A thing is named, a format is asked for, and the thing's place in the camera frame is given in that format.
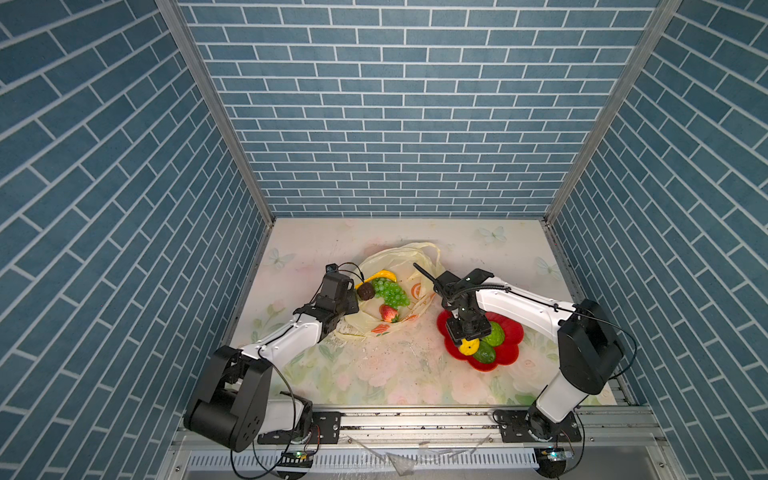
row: green fruit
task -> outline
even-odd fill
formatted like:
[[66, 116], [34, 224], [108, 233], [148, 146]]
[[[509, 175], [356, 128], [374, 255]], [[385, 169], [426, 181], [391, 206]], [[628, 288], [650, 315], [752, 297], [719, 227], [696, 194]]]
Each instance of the green fruit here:
[[406, 292], [396, 282], [392, 282], [390, 279], [386, 278], [377, 278], [372, 280], [371, 284], [376, 291], [376, 296], [378, 298], [383, 298], [385, 305], [397, 308], [398, 306], [410, 304], [406, 297]]
[[480, 342], [480, 347], [473, 357], [480, 363], [493, 363], [496, 360], [496, 350], [486, 342]]
[[490, 346], [499, 346], [504, 343], [504, 338], [505, 335], [502, 326], [496, 322], [491, 322], [491, 334], [481, 338], [480, 340], [481, 342], [485, 342]]

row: strawberry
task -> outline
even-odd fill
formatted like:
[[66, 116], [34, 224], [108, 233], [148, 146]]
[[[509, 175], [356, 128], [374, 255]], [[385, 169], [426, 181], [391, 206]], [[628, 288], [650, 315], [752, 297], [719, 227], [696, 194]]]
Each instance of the strawberry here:
[[394, 323], [399, 321], [397, 317], [397, 309], [393, 309], [389, 305], [381, 305], [379, 307], [379, 313], [382, 314], [382, 320], [387, 323]]

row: fake fruit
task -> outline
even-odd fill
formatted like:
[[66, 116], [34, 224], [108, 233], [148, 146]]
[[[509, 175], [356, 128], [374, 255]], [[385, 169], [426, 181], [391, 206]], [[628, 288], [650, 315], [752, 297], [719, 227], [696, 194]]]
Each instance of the fake fruit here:
[[371, 333], [384, 333], [387, 330], [389, 330], [389, 325], [384, 325], [383, 323], [380, 323], [379, 326], [371, 330]]
[[480, 363], [493, 363], [496, 360], [496, 350], [485, 342], [479, 342], [478, 351], [472, 357]]
[[376, 290], [376, 296], [378, 298], [383, 298], [385, 305], [397, 308], [411, 303], [405, 290], [390, 279], [375, 278], [371, 281], [371, 284], [373, 285], [374, 290]]
[[376, 296], [376, 290], [370, 282], [361, 283], [360, 286], [357, 287], [357, 295], [361, 300], [370, 300]]
[[504, 343], [504, 329], [496, 322], [491, 322], [491, 334], [481, 339], [482, 342], [489, 344], [490, 346], [499, 346]]
[[499, 365], [511, 365], [515, 363], [520, 355], [520, 349], [518, 344], [523, 340], [523, 326], [515, 322], [513, 319], [509, 319], [505, 316], [499, 315], [493, 312], [487, 312], [485, 314], [488, 317], [488, 321], [498, 323], [504, 330], [504, 342], [499, 346], [490, 346], [487, 342], [480, 340], [480, 348], [493, 349], [496, 353], [496, 358], [493, 362], [483, 363], [477, 360], [475, 355], [467, 356], [459, 352], [458, 347], [453, 344], [453, 339], [448, 333], [448, 319], [453, 315], [448, 310], [443, 310], [437, 317], [437, 330], [442, 334], [443, 343], [445, 344], [445, 350], [450, 356], [457, 360], [469, 363], [473, 369], [479, 372], [490, 372]]
[[470, 356], [470, 355], [474, 355], [479, 348], [480, 348], [480, 339], [474, 339], [469, 341], [467, 339], [462, 339], [462, 344], [460, 345], [458, 350], [464, 355]]
[[379, 313], [382, 314], [382, 320], [387, 323], [397, 323], [400, 318], [397, 316], [397, 310], [388, 305], [381, 305], [379, 307]]
[[[387, 280], [391, 280], [393, 282], [397, 281], [397, 277], [395, 276], [394, 273], [390, 272], [389, 270], [379, 270], [378, 272], [366, 278], [366, 282], [370, 282], [371, 280], [376, 278], [386, 278]], [[358, 283], [357, 285], [355, 285], [355, 288], [360, 287], [360, 285], [362, 284]]]

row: aluminum frame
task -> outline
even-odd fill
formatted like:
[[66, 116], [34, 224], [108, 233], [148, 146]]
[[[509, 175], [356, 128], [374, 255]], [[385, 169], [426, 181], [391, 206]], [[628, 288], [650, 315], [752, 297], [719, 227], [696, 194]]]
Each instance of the aluminum frame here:
[[560, 240], [558, 240], [557, 234], [554, 232], [554, 229], [550, 223], [546, 222], [545, 220], [539, 220], [539, 223], [541, 225], [541, 229], [544, 231], [544, 236], [549, 243], [549, 248], [552, 250], [554, 260], [558, 263], [560, 274], [563, 276], [565, 286], [568, 287], [568, 292], [571, 294], [571, 299], [574, 301], [574, 303], [581, 302], [587, 298], [587, 294], [584, 293], [584, 288], [581, 287], [581, 283], [578, 281], [576, 273], [571, 266], [571, 261], [568, 260], [568, 257], [565, 255], [565, 252], [560, 245]]
[[156, 0], [155, 3], [157, 3], [157, 8], [160, 9], [160, 14], [168, 26], [170, 36], [173, 37], [179, 52], [181, 52], [181, 56], [184, 57], [184, 61], [187, 63], [190, 74], [208, 106], [211, 117], [216, 122], [216, 126], [232, 155], [232, 160], [235, 166], [237, 166], [237, 170], [243, 176], [253, 201], [256, 202], [256, 206], [264, 217], [266, 224], [271, 227], [274, 224], [275, 216], [272, 214], [270, 205], [259, 187], [245, 150], [243, 150], [243, 145], [240, 143], [240, 139], [237, 138], [230, 116], [227, 114], [221, 97], [219, 97], [216, 91], [214, 81], [211, 79], [208, 68], [205, 66], [205, 61], [195, 45], [192, 31], [184, 19], [184, 14], [181, 12], [178, 1]]
[[565, 175], [563, 183], [554, 196], [554, 200], [547, 207], [547, 211], [544, 213], [544, 220], [549, 223], [554, 222], [568, 200], [568, 196], [576, 187], [579, 178], [587, 169], [589, 162], [592, 160], [592, 155], [598, 149], [600, 142], [603, 141], [605, 134], [608, 132], [608, 128], [613, 123], [616, 114], [619, 112], [621, 105], [624, 103], [624, 99], [629, 95], [634, 82], [645, 67], [645, 63], [650, 58], [650, 54], [653, 53], [656, 44], [661, 39], [661, 35], [667, 26], [672, 21], [674, 13], [680, 6], [682, 0], [660, 0], [659, 5], [648, 19], [648, 23], [645, 26], [643, 35], [637, 46], [632, 49], [627, 63], [624, 66], [624, 70], [621, 71], [621, 75], [616, 80], [611, 94], [608, 97], [608, 101], [605, 106], [600, 110], [598, 118], [594, 121], [592, 129], [584, 139], [584, 143], [581, 145], [574, 163], [571, 165], [571, 169]]
[[[339, 444], [335, 449], [483, 449], [551, 446], [553, 442], [504, 443], [491, 413], [495, 409], [527, 410], [527, 406], [333, 406], [317, 405], [316, 412], [341, 412]], [[660, 480], [678, 480], [677, 462], [670, 454], [649, 406], [589, 406], [578, 409], [584, 423], [584, 444], [597, 446], [644, 446], [656, 464]], [[256, 445], [257, 451], [274, 445]], [[184, 477], [190, 453], [226, 450], [221, 445], [180, 425], [158, 478]]]
[[245, 279], [243, 288], [240, 290], [240, 295], [237, 297], [237, 303], [235, 303], [235, 308], [232, 310], [232, 315], [230, 315], [230, 319], [227, 322], [227, 329], [224, 330], [224, 334], [221, 337], [219, 346], [229, 345], [230, 341], [232, 340], [232, 336], [234, 335], [235, 329], [237, 328], [237, 322], [240, 320], [240, 315], [243, 314], [245, 302], [248, 300], [250, 288], [253, 286], [253, 281], [256, 279], [256, 273], [259, 271], [259, 265], [261, 265], [261, 260], [264, 258], [266, 245], [270, 241], [273, 228], [274, 223], [268, 224], [264, 229], [261, 238], [259, 239], [259, 248], [256, 250], [256, 254], [253, 256], [253, 260], [251, 261], [250, 268], [248, 270], [248, 276]]

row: yellow banana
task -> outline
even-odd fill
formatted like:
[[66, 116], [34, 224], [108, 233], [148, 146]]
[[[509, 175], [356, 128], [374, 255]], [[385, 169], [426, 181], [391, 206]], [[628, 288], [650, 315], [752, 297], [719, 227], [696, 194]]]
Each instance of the yellow banana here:
[[[366, 278], [366, 282], [370, 282], [371, 280], [373, 280], [375, 278], [386, 278], [386, 279], [391, 280], [393, 282], [397, 281], [397, 277], [395, 276], [394, 273], [390, 272], [389, 270], [380, 270], [379, 272], [376, 272], [373, 275], [371, 275], [368, 278]], [[357, 290], [361, 285], [362, 285], [362, 283], [358, 283], [357, 285], [355, 285], [355, 290]]]

